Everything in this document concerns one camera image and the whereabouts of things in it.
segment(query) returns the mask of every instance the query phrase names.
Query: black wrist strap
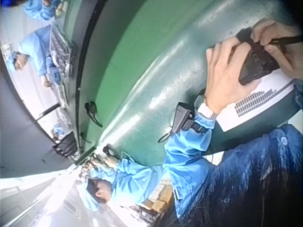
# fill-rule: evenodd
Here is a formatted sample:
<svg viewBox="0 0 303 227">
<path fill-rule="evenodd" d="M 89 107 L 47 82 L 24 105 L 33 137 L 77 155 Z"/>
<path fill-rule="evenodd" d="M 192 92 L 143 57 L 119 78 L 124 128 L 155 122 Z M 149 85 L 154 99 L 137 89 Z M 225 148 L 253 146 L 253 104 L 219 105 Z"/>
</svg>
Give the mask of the black wrist strap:
<svg viewBox="0 0 303 227">
<path fill-rule="evenodd" d="M 195 130 L 196 133 L 204 133 L 204 132 L 207 131 L 206 128 L 204 128 L 203 126 L 201 126 L 200 124 L 198 124 L 198 123 L 196 123 L 196 122 L 193 123 L 193 125 L 191 126 L 191 128 L 192 128 L 193 130 Z"/>
</svg>

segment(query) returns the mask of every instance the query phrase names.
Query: blue cap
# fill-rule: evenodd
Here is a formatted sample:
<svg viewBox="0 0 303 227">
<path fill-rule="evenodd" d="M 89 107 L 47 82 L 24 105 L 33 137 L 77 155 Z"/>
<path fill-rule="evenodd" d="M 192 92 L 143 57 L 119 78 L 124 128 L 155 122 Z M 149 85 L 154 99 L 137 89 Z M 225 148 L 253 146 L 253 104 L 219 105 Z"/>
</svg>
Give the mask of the blue cap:
<svg viewBox="0 0 303 227">
<path fill-rule="evenodd" d="M 88 181 L 86 180 L 82 185 L 77 185 L 79 195 L 84 203 L 84 206 L 91 210 L 97 211 L 100 204 L 87 191 Z"/>
<path fill-rule="evenodd" d="M 16 68 L 15 68 L 15 65 L 14 65 L 14 59 L 16 57 L 16 55 L 18 54 L 18 52 L 14 51 L 10 56 L 9 56 L 9 59 L 6 61 L 6 65 L 8 67 L 8 69 L 11 71 L 11 72 L 15 72 L 16 71 Z"/>
</svg>

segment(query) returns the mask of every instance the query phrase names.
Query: blue sleeve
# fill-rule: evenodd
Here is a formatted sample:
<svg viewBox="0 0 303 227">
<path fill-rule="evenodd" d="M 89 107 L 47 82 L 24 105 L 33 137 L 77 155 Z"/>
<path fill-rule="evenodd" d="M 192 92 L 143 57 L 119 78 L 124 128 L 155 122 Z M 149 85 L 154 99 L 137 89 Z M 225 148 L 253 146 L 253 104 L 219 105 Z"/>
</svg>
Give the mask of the blue sleeve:
<svg viewBox="0 0 303 227">
<path fill-rule="evenodd" d="M 300 79 L 294 79 L 294 86 L 295 86 L 295 101 L 299 105 L 299 107 L 302 109 L 303 106 L 303 84 L 302 80 Z"/>
<path fill-rule="evenodd" d="M 208 130 L 205 133 L 196 133 L 193 129 L 181 131 L 173 135 L 165 145 L 166 158 L 163 167 L 170 174 L 178 217 L 185 211 L 213 168 L 211 163 L 202 158 L 202 153 L 210 144 L 215 120 L 197 113 L 195 122 Z"/>
<path fill-rule="evenodd" d="M 154 180 L 153 175 L 157 179 L 157 174 L 152 168 L 128 159 L 122 159 L 116 171 L 118 180 L 114 186 L 111 201 L 122 206 L 133 206 L 144 202 L 158 183 L 150 184 Z"/>
<path fill-rule="evenodd" d="M 34 19 L 47 21 L 54 17 L 56 7 L 54 4 L 51 4 L 50 6 L 46 7 L 43 3 L 31 4 L 30 2 L 28 2 L 24 7 L 24 11 Z"/>
<path fill-rule="evenodd" d="M 20 43 L 20 52 L 31 56 L 35 64 L 38 76 L 43 76 L 47 73 L 46 52 L 40 38 L 35 34 L 29 35 Z"/>
</svg>

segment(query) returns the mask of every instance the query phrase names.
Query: handheld device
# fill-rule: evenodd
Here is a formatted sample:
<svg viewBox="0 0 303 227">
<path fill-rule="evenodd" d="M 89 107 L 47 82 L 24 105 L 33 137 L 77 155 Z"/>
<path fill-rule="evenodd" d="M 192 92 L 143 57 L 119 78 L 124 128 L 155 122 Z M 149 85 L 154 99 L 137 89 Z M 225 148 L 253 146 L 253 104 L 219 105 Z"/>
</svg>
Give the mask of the handheld device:
<svg viewBox="0 0 303 227">
<path fill-rule="evenodd" d="M 171 134 L 179 133 L 180 130 L 188 131 L 189 129 L 194 129 L 197 133 L 205 132 L 206 129 L 196 123 L 194 118 L 195 110 L 191 105 L 186 103 L 178 103 L 171 131 L 162 136 L 158 140 L 158 143 L 166 141 Z"/>
<path fill-rule="evenodd" d="M 266 76 L 272 71 L 280 68 L 277 61 L 264 49 L 264 46 L 262 46 L 259 42 L 253 42 L 250 37 L 251 33 L 252 28 L 248 27 L 242 29 L 236 35 L 241 43 L 247 42 L 249 45 L 251 45 L 251 51 L 245 59 L 239 76 L 239 82 L 242 85 L 246 85 L 251 81 Z M 269 44 L 280 45 L 281 50 L 284 52 L 284 45 L 299 43 L 302 40 L 302 36 L 284 37 L 280 39 L 273 39 Z"/>
</svg>

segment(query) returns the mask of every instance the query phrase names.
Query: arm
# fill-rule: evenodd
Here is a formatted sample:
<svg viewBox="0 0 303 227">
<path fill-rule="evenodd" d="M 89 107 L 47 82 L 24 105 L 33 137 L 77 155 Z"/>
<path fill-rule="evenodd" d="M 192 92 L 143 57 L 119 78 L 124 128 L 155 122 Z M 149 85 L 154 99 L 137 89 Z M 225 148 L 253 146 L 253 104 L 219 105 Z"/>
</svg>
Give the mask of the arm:
<svg viewBox="0 0 303 227">
<path fill-rule="evenodd" d="M 24 11 L 34 19 L 48 21 L 55 15 L 56 7 L 54 4 L 41 3 L 40 6 L 32 5 L 31 2 L 25 5 Z"/>
<path fill-rule="evenodd" d="M 117 182 L 113 187 L 111 201 L 123 206 L 144 202 L 156 188 L 159 177 L 150 167 L 128 159 L 117 164 Z"/>
<path fill-rule="evenodd" d="M 236 47 L 229 61 L 232 48 Z M 187 209 L 192 198 L 204 183 L 213 165 L 204 158 L 211 141 L 214 128 L 214 116 L 218 115 L 228 104 L 237 102 L 253 91 L 259 84 L 255 80 L 246 86 L 239 83 L 239 75 L 247 54 L 247 43 L 240 44 L 232 37 L 215 48 L 206 51 L 207 85 L 205 100 L 195 116 L 195 122 L 205 127 L 205 133 L 196 133 L 193 129 L 173 135 L 165 145 L 166 159 L 163 167 L 169 171 L 175 197 L 177 216 Z"/>
</svg>

